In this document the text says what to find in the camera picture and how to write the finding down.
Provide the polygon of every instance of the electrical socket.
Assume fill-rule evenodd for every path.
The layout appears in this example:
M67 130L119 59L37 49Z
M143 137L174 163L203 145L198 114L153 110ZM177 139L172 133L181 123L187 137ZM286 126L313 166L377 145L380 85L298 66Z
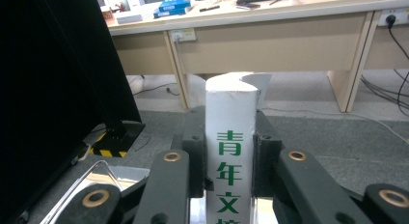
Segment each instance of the electrical socket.
M381 17L379 18L378 26L388 26L386 17L389 15L394 15L396 17L395 25L408 24L409 23L409 8L406 9L390 9L382 11Z
M195 29L188 28L171 30L171 38L173 42L195 41L196 40Z

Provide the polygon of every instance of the black cable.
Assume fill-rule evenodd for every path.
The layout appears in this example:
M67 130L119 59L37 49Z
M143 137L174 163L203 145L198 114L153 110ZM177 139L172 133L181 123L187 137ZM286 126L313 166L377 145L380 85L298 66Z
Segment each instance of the black cable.
M402 47L402 45L400 45L400 43L397 41L397 39L395 38L394 34L392 33L392 28L388 28L389 30L389 34L391 35L392 39L395 41L395 43L397 44L397 46L399 46L399 48L402 50L403 54L406 56L406 58L409 60L409 55L407 54L407 52L405 51L405 49Z
M376 85L373 84L373 83L370 83L370 82L367 81L367 79L364 78L363 76L362 76L362 81L363 81L364 83L368 83L369 86L373 87L374 89L377 89L377 90L379 90L379 91L383 91L383 92L386 92L386 93L390 93L390 94L397 95L397 92L390 91L390 90L386 90L386 89L384 89L384 88L382 88L382 87L376 86ZM401 94L401 96L409 97L409 95L406 95L406 94Z
M133 96L139 95L139 94L144 93L144 92L153 91L153 90L156 90L156 89L161 88L161 87L165 87L165 86L169 86L169 85L175 85L175 84L177 84L177 83L172 82L172 83L164 84L164 85L152 88L152 89L146 89L146 90L143 90L143 91L140 91L138 93L133 94Z
M400 50L402 50L402 52L403 52L403 54L406 56L406 58L409 60L409 55L407 54L407 52L405 51L405 49L402 47L402 45L400 45L400 43L397 41L397 39L395 38L394 34L392 33L392 27L394 27L395 20L396 20L396 17L395 17L394 15L389 15L388 17L386 17L386 21L387 21L387 23L388 23L388 31L389 31L389 34L391 35L392 39L395 41L395 43L397 44L397 46L400 48ZM399 92L397 93L397 106L399 107L400 112L402 112L402 114L405 115L405 116L407 116L407 117L409 117L409 114L405 113L405 112L402 110L402 107L403 107L403 108L406 108L406 109L409 109L409 108L407 108L407 107L401 105L403 102L400 101L400 96L401 96L401 92L402 92L403 86L405 85L405 82L406 82L407 79L408 79L408 76L409 76L409 71L408 71L408 73L406 74L406 77L403 79L402 85L400 85Z
M409 76L409 71L408 71L408 73L406 73L406 77L405 77L405 79L403 80L402 85L400 85L399 92L398 92L398 94L397 94L397 106L399 107L400 112L402 112L402 114L405 115L405 116L407 116L407 117L409 117L409 115L408 115L407 113L403 112L403 110L401 109L403 106L401 105L402 102L400 101L400 93L401 93L401 91L402 91L403 85L405 85L405 82L406 82L406 80L408 79L408 76Z
M382 91L382 90L383 90L382 88L377 87L377 86L374 86L372 83L368 82L364 77L361 78L361 81L362 81L362 82L364 83L364 85L366 85L366 86L368 87L368 89L370 89L375 95L377 95L377 96L379 96L379 97L381 97L381 98L383 98L383 99L386 99L386 100L388 100L388 101L390 101L390 102L393 102L393 103L395 103L395 104L399 104L398 101L397 101L397 98L394 98L394 97L392 97L392 96L386 94L384 91ZM400 102L400 106L403 107L403 108L409 109L409 103L406 103L406 102L401 101L401 102Z
M147 142L146 142L145 144L143 144L141 147L136 148L136 149L135 149L135 153L138 152L138 151L140 151L142 148L144 148L144 147L150 142L151 136L142 136L142 137L148 137L148 140L147 140Z
M403 80L405 80L405 77L404 77L402 74L400 74L400 72L398 72L396 69L394 69L394 72L395 72L400 78L402 78Z
M166 92L171 93L174 96L179 96L180 94L173 93L170 88L166 88Z

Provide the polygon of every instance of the computer monitor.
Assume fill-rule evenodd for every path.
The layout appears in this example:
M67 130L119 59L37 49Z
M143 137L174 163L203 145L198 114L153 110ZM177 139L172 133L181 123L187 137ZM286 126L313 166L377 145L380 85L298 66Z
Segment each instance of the computer monitor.
M129 148L144 128L97 1L0 0L0 223L37 201L99 124L102 148Z

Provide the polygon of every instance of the desk leg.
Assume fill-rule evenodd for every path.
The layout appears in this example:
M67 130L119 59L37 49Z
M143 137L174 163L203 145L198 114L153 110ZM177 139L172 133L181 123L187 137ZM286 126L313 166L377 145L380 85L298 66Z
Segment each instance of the desk leg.
M362 72L365 62L367 61L370 44L379 17L380 12L367 13L351 69L348 71L328 71L328 78L341 112L352 111L352 105L358 90L358 85L361 81Z
M169 49L169 54L171 55L172 61L172 71L174 72L175 79L177 80L177 86L180 93L180 100L183 105L184 109L189 109L189 105L187 102L187 79L186 75L183 73L183 68L178 59L177 50L175 47L175 43L171 41L170 33L167 31L163 31L163 35L165 36L166 45Z

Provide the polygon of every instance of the desk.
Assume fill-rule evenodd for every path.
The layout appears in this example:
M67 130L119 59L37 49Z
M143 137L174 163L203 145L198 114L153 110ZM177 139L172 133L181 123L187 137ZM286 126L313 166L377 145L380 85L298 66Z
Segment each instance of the desk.
M378 27L385 9L409 8L409 0L282 0L260 9L237 9L234 1L200 13L109 26L126 74L173 73L187 108L186 75L229 71L328 71L340 111L352 110L364 69L409 68ZM169 31L195 28L194 42L171 42ZM394 27L409 49L408 25Z

